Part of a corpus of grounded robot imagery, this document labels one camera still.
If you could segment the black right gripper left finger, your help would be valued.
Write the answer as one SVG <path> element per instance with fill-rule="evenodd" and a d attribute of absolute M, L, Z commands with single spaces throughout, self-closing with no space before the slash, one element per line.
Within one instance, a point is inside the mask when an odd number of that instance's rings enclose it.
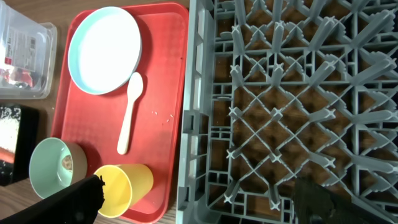
<path fill-rule="evenodd" d="M 1 220 L 1 224 L 93 224 L 104 204 L 102 177 L 92 175 Z"/>

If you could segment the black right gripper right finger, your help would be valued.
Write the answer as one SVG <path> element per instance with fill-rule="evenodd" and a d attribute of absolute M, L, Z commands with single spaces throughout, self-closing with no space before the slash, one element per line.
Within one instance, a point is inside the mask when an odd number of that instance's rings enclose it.
<path fill-rule="evenodd" d="M 311 180 L 295 180 L 293 201 L 299 224 L 388 224 Z"/>

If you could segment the brown food scrap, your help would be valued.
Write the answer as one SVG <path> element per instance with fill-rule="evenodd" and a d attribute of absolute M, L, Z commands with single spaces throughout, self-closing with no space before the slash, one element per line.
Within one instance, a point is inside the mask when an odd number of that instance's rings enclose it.
<path fill-rule="evenodd" d="M 70 154 L 62 159 L 62 167 L 69 172 L 73 172 L 73 161 Z"/>

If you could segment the mint green bowl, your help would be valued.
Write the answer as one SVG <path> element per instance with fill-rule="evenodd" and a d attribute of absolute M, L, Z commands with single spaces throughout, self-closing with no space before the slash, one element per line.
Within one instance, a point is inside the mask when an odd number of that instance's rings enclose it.
<path fill-rule="evenodd" d="M 73 172 L 62 167 L 62 159 L 69 154 Z M 84 179 L 87 168 L 86 155 L 78 144 L 47 138 L 38 143 L 31 155 L 29 179 L 35 193 L 40 198 L 47 198 Z"/>

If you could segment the yellow plastic cup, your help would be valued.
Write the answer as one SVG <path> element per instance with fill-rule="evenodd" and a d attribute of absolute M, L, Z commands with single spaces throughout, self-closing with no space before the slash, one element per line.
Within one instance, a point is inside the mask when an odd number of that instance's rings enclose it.
<path fill-rule="evenodd" d="M 104 203 L 98 210 L 107 218 L 123 215 L 152 189 L 154 176 L 144 164 L 105 165 L 94 175 L 103 182 Z"/>

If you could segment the orange carrot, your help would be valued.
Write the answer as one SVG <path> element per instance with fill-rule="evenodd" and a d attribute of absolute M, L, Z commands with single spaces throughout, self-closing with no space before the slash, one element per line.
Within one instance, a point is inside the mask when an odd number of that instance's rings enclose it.
<path fill-rule="evenodd" d="M 15 154 L 7 149 L 0 147 L 0 160 L 7 163 L 13 164 L 15 160 Z"/>

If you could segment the white rice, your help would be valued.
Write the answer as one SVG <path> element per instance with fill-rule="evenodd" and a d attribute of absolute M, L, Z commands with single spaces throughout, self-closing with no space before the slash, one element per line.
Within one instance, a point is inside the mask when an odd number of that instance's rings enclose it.
<path fill-rule="evenodd" d="M 22 111 L 17 106 L 1 106 L 1 147 L 15 153 Z"/>

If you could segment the red snack wrapper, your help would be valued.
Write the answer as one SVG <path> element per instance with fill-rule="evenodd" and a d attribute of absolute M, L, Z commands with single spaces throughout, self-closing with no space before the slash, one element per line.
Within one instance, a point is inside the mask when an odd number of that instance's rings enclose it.
<path fill-rule="evenodd" d="M 1 69 L 1 86 L 3 88 L 31 89 L 34 81 L 31 72 L 21 68 Z"/>

